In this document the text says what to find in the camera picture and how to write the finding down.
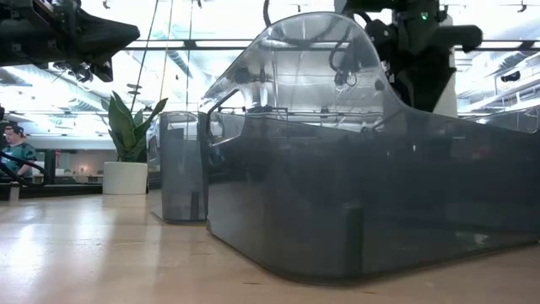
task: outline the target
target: potted plant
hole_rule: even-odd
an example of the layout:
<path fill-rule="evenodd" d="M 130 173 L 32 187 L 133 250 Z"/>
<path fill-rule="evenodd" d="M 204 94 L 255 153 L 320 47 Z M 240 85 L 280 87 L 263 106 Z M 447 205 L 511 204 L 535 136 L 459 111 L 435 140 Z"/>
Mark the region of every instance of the potted plant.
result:
<path fill-rule="evenodd" d="M 104 164 L 103 194 L 146 193 L 148 165 L 138 163 L 138 159 L 142 153 L 146 153 L 146 131 L 166 103 L 167 99 L 160 100 L 144 121 L 143 110 L 133 116 L 116 92 L 112 92 L 110 102 L 102 102 L 103 108 L 108 111 L 109 134 L 118 154 L 116 162 Z"/>

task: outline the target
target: person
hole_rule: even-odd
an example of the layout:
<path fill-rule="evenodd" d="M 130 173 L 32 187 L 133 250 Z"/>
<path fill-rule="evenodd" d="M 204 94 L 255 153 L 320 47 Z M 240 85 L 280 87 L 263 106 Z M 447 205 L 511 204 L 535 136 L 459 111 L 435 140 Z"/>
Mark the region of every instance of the person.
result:
<path fill-rule="evenodd" d="M 24 135 L 24 129 L 19 126 L 6 126 L 4 129 L 4 136 L 8 142 L 8 146 L 2 149 L 2 152 L 16 157 L 21 160 L 26 160 L 31 163 L 35 163 L 37 158 L 35 157 L 35 149 L 32 145 L 24 142 L 26 136 Z M 6 157 L 2 157 L 2 163 L 6 165 L 9 170 L 16 173 L 25 179 L 32 178 L 32 167 L 28 165 L 20 164 L 16 161 L 10 160 Z"/>

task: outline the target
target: teal shirt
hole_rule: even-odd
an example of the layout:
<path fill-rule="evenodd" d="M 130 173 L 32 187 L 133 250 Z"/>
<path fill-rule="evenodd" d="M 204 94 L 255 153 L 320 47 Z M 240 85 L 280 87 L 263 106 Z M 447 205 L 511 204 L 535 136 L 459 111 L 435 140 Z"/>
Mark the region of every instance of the teal shirt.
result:
<path fill-rule="evenodd" d="M 7 146 L 6 148 L 2 149 L 2 152 L 21 160 L 37 160 L 37 158 L 35 157 L 34 147 L 27 143 L 18 144 L 14 147 Z M 17 172 L 23 166 L 22 164 L 19 164 L 12 160 L 8 160 L 5 157 L 2 158 L 2 163 L 6 165 L 15 174 L 17 174 Z M 24 174 L 24 177 L 32 177 L 32 170 L 28 170 Z"/>

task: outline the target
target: white planter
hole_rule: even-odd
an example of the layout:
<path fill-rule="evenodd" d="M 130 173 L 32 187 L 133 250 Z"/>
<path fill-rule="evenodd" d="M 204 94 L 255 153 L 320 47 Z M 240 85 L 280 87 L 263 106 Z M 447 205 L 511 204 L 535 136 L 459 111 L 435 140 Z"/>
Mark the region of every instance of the white planter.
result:
<path fill-rule="evenodd" d="M 103 167 L 103 194 L 146 194 L 147 164 L 106 162 Z"/>

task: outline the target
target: green leaf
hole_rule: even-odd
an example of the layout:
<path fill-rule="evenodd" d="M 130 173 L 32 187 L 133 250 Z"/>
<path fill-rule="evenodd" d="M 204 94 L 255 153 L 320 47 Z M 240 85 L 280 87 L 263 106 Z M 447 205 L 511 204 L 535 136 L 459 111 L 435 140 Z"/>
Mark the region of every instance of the green leaf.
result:
<path fill-rule="evenodd" d="M 140 126 L 143 124 L 143 109 L 139 110 L 137 114 L 135 114 L 133 122 L 135 122 L 135 126 Z"/>
<path fill-rule="evenodd" d="M 105 111 L 109 111 L 109 102 L 107 100 L 101 100 L 101 106 Z"/>
<path fill-rule="evenodd" d="M 115 144 L 118 157 L 120 157 L 120 159 L 123 159 L 124 154 L 126 153 L 126 147 L 124 147 L 124 144 L 121 142 L 121 140 L 118 139 L 118 137 L 111 130 L 109 130 L 109 135 L 112 138 L 112 142 Z"/>
<path fill-rule="evenodd" d="M 146 147 L 146 137 L 139 139 L 137 141 L 137 144 L 132 149 L 126 152 L 123 161 L 137 162 L 138 157 L 144 150 L 144 147 Z"/>
<path fill-rule="evenodd" d="M 137 140 L 133 134 L 133 119 L 120 111 L 117 102 L 109 105 L 109 125 L 116 138 L 122 143 L 126 150 L 132 149 Z"/>
<path fill-rule="evenodd" d="M 124 101 L 122 100 L 122 98 L 115 91 L 112 91 L 112 94 L 113 94 L 114 98 L 111 97 L 111 103 L 112 103 L 112 101 L 114 101 L 115 104 L 116 104 L 116 107 L 118 108 L 118 110 L 120 110 L 122 113 L 124 113 L 124 115 L 129 117 L 130 123 L 132 123 L 133 126 L 135 126 L 135 122 L 133 122 L 133 115 L 129 111 L 129 109 L 127 108 L 127 106 L 124 103 Z"/>
<path fill-rule="evenodd" d="M 154 120 L 154 117 L 156 117 L 156 115 L 160 114 L 163 109 L 165 109 L 167 100 L 168 98 L 160 100 L 152 111 L 152 114 L 150 114 L 150 117 L 145 122 L 143 122 L 143 124 L 135 128 L 135 130 L 133 131 L 133 133 L 135 134 L 135 138 L 146 138 L 146 131 L 149 130 L 152 120 Z"/>

